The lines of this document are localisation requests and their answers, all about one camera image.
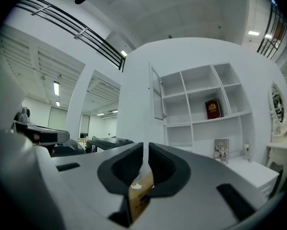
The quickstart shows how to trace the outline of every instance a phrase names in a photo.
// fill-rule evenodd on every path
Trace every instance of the shelf compartment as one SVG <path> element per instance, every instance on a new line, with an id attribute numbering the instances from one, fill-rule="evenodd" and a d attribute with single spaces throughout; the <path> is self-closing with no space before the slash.
<path id="1" fill-rule="evenodd" d="M 191 125 L 167 126 L 167 144 L 182 150 L 192 151 Z"/>
<path id="2" fill-rule="evenodd" d="M 241 85 L 229 85 L 224 88 L 233 114 L 250 110 L 246 94 Z"/>
<path id="3" fill-rule="evenodd" d="M 179 72 L 161 77 L 164 96 L 184 93 L 182 78 Z"/>
<path id="4" fill-rule="evenodd" d="M 190 110 L 191 119 L 193 122 L 208 121 L 205 102 L 217 98 L 219 108 L 222 117 L 229 116 L 229 109 L 225 95 L 220 87 L 210 88 L 202 91 L 190 92 L 187 94 Z"/>
<path id="5" fill-rule="evenodd" d="M 192 68 L 182 71 L 181 74 L 187 92 L 220 86 L 211 66 Z"/>
<path id="6" fill-rule="evenodd" d="M 239 83 L 235 71 L 229 63 L 213 65 L 223 85 Z"/>
<path id="7" fill-rule="evenodd" d="M 164 113 L 167 116 L 165 119 L 167 124 L 176 124 L 176 123 L 186 123 L 191 121 L 186 94 L 165 97 L 163 98 L 164 102 Z"/>
<path id="8" fill-rule="evenodd" d="M 242 132 L 239 116 L 218 122 L 193 124 L 193 152 L 213 157 L 214 140 L 229 139 L 229 158 L 242 149 Z"/>
<path id="9" fill-rule="evenodd" d="M 221 121 L 221 120 L 224 120 L 224 119 L 234 118 L 234 117 L 238 117 L 238 116 L 243 116 L 243 115 L 246 115 L 246 114 L 251 114 L 251 111 L 244 111 L 244 112 L 234 113 L 234 114 L 232 114 L 230 116 L 221 117 L 221 118 L 214 118 L 214 119 L 207 119 L 207 120 L 201 120 L 201 121 L 194 121 L 192 123 L 193 124 L 210 123 L 210 122 Z"/>

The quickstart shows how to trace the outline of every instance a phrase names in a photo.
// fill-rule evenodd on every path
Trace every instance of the mirror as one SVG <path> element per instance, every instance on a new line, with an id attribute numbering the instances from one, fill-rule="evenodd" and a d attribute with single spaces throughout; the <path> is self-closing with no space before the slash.
<path id="1" fill-rule="evenodd" d="M 273 98 L 273 106 L 275 108 L 275 115 L 277 116 L 280 123 L 283 122 L 284 119 L 284 106 L 281 98 L 280 91 L 276 84 L 272 86 L 272 98 Z"/>

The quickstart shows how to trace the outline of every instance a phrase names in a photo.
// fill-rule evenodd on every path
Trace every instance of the white shelf unit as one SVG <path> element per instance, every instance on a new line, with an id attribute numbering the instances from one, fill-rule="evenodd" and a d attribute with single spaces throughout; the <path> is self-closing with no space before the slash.
<path id="1" fill-rule="evenodd" d="M 239 83 L 239 78 L 229 63 L 217 64 L 213 65 L 213 67 L 224 86 Z"/>
<path id="2" fill-rule="evenodd" d="M 192 68 L 181 72 L 186 91 L 199 91 L 220 87 L 212 66 Z"/>
<path id="3" fill-rule="evenodd" d="M 191 122 L 187 105 L 186 94 L 163 97 L 164 114 L 167 124 L 180 124 Z"/>
<path id="4" fill-rule="evenodd" d="M 168 146 L 192 151 L 191 125 L 167 126 L 166 138 Z"/>
<path id="5" fill-rule="evenodd" d="M 223 89 L 213 87 L 202 91 L 187 93 L 191 111 L 192 122 L 204 121 L 207 119 L 205 102 L 217 98 L 222 117 L 229 116 L 229 108 Z"/>
<path id="6" fill-rule="evenodd" d="M 241 156 L 242 130 L 239 116 L 212 123 L 193 124 L 193 152 L 213 157 L 214 139 L 229 139 L 229 158 Z"/>
<path id="7" fill-rule="evenodd" d="M 213 157 L 214 139 L 229 139 L 229 158 L 253 144 L 251 108 L 229 63 L 207 65 L 161 77 L 165 143 Z M 205 102 L 218 99 L 221 118 L 207 119 Z"/>
<path id="8" fill-rule="evenodd" d="M 182 78 L 179 72 L 161 78 L 164 97 L 184 93 Z"/>
<path id="9" fill-rule="evenodd" d="M 232 113 L 249 111 L 249 103 L 241 84 L 224 86 Z"/>

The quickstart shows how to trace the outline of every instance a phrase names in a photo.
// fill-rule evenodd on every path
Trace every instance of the black railing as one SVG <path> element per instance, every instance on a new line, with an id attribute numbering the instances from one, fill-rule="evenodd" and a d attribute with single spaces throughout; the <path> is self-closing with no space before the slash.
<path id="1" fill-rule="evenodd" d="M 279 8 L 271 2 L 267 28 L 257 52 L 272 59 L 279 49 L 286 31 L 287 20 Z"/>
<path id="2" fill-rule="evenodd" d="M 123 72 L 125 57 L 72 15 L 44 0 L 20 0 L 15 6 L 52 22 L 72 34 L 74 39 L 82 40 Z"/>

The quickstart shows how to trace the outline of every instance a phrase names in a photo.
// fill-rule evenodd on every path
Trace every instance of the white column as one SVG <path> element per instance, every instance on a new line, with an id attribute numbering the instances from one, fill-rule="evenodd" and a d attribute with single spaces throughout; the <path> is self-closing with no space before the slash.
<path id="1" fill-rule="evenodd" d="M 80 131 L 80 120 L 86 91 L 95 68 L 85 65 L 80 77 L 77 80 L 70 100 L 66 120 L 66 130 L 70 133 L 70 139 L 78 140 Z"/>

